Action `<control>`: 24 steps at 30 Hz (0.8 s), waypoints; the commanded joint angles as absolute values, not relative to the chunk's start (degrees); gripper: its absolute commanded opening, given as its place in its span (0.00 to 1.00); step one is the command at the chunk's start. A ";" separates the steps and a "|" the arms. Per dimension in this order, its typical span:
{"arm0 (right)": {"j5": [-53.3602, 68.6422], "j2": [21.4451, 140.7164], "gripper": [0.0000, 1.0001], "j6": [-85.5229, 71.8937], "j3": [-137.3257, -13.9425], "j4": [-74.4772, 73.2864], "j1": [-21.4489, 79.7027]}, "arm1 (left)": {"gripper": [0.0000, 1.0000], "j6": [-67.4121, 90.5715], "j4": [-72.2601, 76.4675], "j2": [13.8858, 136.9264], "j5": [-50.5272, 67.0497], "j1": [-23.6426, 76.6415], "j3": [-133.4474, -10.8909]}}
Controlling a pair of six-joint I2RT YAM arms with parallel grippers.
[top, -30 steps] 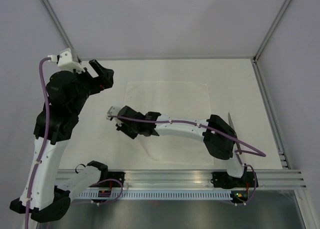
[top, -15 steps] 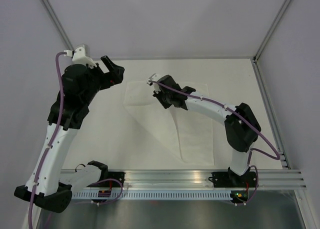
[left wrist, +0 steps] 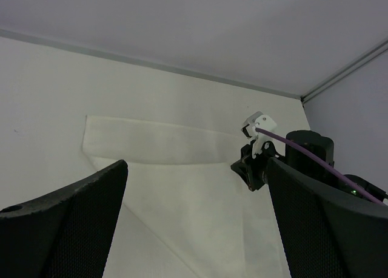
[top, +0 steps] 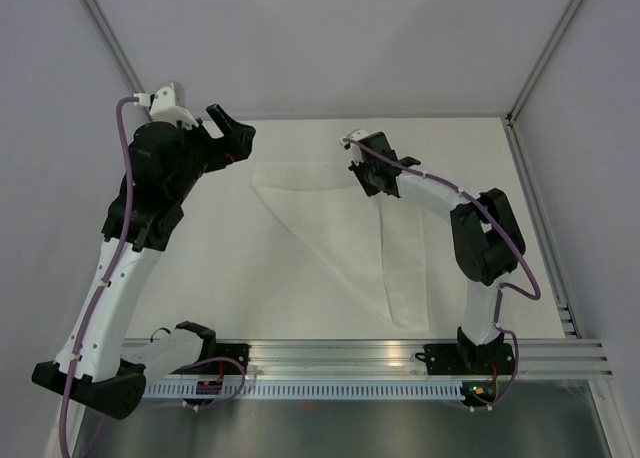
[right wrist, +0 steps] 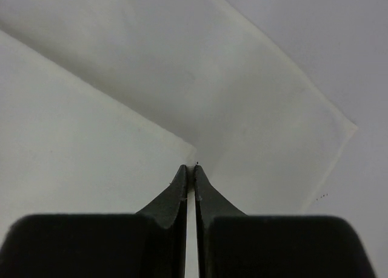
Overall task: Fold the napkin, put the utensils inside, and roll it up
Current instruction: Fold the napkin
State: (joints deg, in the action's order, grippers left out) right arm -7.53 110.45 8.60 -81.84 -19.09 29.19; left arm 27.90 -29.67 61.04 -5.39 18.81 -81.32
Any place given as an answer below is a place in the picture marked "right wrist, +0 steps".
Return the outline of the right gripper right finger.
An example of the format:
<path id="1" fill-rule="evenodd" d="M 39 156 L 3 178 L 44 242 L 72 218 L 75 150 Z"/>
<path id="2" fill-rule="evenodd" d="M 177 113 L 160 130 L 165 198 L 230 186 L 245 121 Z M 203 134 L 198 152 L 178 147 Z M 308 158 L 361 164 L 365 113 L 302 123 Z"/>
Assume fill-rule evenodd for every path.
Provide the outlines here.
<path id="1" fill-rule="evenodd" d="M 201 277 L 374 277 L 355 230 L 343 219 L 247 215 L 194 173 Z"/>

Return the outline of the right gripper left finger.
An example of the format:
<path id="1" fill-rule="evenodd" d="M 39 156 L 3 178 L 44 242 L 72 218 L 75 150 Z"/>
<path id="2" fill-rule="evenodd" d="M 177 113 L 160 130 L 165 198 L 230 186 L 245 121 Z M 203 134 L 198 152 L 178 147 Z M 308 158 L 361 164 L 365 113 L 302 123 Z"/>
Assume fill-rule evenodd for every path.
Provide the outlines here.
<path id="1" fill-rule="evenodd" d="M 183 277 L 187 168 L 134 214 L 34 214 L 10 227 L 2 277 Z"/>

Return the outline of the white cloth napkin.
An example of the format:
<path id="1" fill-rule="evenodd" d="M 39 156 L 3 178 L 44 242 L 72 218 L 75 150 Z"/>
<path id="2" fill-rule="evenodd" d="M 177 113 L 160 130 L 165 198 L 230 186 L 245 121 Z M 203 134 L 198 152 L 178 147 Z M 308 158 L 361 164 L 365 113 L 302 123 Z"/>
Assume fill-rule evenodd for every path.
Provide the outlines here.
<path id="1" fill-rule="evenodd" d="M 134 214 L 194 168 L 247 215 L 305 215 L 355 130 L 225 0 L 1 0 L 1 237 Z"/>

